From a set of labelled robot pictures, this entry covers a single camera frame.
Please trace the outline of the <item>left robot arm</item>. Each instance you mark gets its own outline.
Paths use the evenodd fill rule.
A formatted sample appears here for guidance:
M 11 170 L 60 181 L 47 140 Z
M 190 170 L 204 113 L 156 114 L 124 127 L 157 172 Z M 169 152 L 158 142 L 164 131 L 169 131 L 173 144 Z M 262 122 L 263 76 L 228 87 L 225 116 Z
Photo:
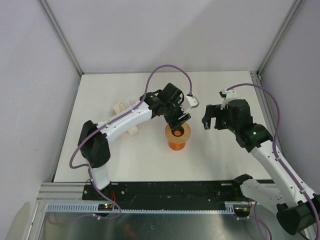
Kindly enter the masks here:
M 128 109 L 106 121 L 82 126 L 78 147 L 89 167 L 89 176 L 95 183 L 93 194 L 100 200 L 110 196 L 110 179 L 107 162 L 111 158 L 110 143 L 132 127 L 163 116 L 171 130 L 177 130 L 191 118 L 189 111 L 196 108 L 199 101 L 191 93 L 185 95 L 172 83 L 164 89 L 147 92 Z

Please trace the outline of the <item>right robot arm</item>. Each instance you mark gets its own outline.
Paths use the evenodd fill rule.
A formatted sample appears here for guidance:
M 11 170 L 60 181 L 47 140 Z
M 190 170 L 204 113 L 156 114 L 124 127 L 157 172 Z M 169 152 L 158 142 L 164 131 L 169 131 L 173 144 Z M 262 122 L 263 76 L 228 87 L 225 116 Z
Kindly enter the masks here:
M 277 190 L 258 185 L 252 177 L 230 188 L 231 196 L 242 201 L 245 197 L 258 201 L 276 215 L 282 228 L 296 235 L 316 224 L 320 218 L 320 196 L 293 170 L 277 147 L 269 131 L 255 123 L 248 102 L 234 99 L 227 105 L 207 105 L 203 126 L 211 128 L 215 119 L 216 130 L 229 130 L 240 147 L 251 154 L 267 171 Z

